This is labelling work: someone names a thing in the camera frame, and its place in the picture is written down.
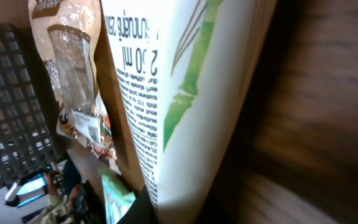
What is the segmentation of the brown snack pouch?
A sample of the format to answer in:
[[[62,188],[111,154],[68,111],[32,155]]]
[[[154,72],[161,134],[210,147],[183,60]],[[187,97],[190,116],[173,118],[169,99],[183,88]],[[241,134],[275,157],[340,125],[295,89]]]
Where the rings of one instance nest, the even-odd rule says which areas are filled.
[[[36,48],[59,104],[57,133],[77,139],[120,174],[94,62],[101,31],[100,2],[29,0],[28,8]]]

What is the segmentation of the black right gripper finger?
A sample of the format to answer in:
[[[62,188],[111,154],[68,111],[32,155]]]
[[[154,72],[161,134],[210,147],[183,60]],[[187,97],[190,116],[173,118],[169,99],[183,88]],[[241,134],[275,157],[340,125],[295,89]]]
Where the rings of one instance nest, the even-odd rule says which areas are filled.
[[[146,187],[139,192],[138,197],[128,212],[117,224],[158,224],[158,219],[151,204]]]

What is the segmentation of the light blue snack packet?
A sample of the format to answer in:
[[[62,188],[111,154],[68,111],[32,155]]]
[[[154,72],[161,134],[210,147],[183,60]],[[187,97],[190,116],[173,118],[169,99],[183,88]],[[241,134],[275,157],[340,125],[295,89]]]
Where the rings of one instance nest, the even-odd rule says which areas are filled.
[[[130,192],[122,181],[108,170],[99,168],[103,185],[104,206],[107,224],[117,224],[129,211],[136,196]]]

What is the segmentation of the white tube with gold cap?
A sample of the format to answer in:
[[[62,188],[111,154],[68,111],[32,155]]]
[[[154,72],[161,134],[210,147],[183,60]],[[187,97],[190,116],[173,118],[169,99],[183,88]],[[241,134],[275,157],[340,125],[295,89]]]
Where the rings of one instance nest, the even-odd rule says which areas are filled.
[[[127,123],[160,223],[193,223],[275,9],[264,0],[103,1]]]

